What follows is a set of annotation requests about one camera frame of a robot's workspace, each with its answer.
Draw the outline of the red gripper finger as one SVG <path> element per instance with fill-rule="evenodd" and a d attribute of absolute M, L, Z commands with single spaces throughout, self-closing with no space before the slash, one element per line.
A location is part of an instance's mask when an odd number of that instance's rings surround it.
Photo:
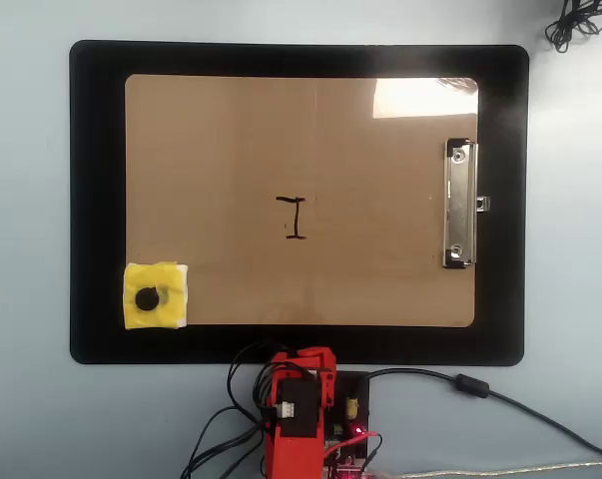
<path fill-rule="evenodd" d="M 307 370 L 336 372 L 336 358 L 328 347 L 300 349 L 299 365 Z"/>

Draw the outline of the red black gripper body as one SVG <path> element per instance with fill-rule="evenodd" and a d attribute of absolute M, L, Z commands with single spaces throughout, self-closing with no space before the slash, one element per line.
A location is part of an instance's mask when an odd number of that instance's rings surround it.
<path fill-rule="evenodd" d="M 284 380 L 298 379 L 304 382 L 315 382 L 323 385 L 330 383 L 330 372 L 307 370 L 299 365 L 299 352 L 289 355 L 278 354 L 273 360 L 273 386 L 279 387 Z"/>

